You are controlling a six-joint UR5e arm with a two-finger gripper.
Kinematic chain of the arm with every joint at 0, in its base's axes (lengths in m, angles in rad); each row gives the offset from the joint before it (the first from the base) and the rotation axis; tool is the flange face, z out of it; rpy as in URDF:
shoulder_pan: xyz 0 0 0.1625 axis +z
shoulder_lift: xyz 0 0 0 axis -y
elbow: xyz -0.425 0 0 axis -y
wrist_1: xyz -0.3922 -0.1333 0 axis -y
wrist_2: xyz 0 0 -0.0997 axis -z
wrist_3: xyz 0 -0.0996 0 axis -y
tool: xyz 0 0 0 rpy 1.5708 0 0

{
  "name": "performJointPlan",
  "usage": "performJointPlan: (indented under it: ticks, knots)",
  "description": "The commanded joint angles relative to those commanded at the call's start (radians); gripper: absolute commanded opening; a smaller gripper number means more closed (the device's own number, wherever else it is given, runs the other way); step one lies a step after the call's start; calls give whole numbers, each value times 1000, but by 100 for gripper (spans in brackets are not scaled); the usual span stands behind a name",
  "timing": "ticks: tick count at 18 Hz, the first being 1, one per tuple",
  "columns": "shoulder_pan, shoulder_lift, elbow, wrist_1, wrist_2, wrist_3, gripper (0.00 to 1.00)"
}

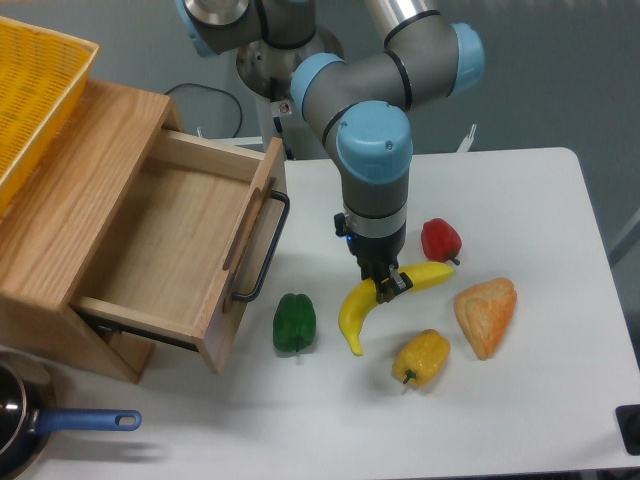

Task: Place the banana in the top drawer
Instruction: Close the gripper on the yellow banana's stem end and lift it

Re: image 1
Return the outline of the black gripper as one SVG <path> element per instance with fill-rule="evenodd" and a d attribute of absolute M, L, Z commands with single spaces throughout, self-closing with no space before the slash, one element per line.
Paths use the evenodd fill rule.
<path fill-rule="evenodd" d="M 362 280 L 383 280 L 375 284 L 378 304 L 391 302 L 413 287 L 409 276 L 395 270 L 399 267 L 398 255 L 405 242 L 405 225 L 390 236 L 381 238 L 366 237 L 347 226 L 347 216 L 338 213 L 334 216 L 336 235 L 345 237 L 349 252 L 356 258 Z"/>

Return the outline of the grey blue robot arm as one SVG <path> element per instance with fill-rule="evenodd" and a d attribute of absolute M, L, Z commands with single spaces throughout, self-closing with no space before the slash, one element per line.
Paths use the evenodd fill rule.
<path fill-rule="evenodd" d="M 180 1 L 203 57 L 237 54 L 243 83 L 271 102 L 291 101 L 340 172 L 334 224 L 363 279 L 384 303 L 414 286 L 399 270 L 413 140 L 408 112 L 477 84 L 478 33 L 451 24 L 433 1 L 371 1 L 383 51 L 345 61 L 311 1 Z"/>

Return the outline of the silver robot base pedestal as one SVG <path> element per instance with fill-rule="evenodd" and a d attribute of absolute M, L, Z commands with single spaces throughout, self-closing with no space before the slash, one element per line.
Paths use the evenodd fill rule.
<path fill-rule="evenodd" d="M 301 47 L 282 50 L 255 41 L 240 47 L 236 56 L 239 78 L 254 94 L 263 143 L 267 145 L 273 137 L 280 138 L 287 157 L 292 160 L 327 156 L 290 93 L 291 80 L 299 64 L 317 53 L 344 56 L 338 38 L 322 26 L 318 26 L 313 38 Z"/>

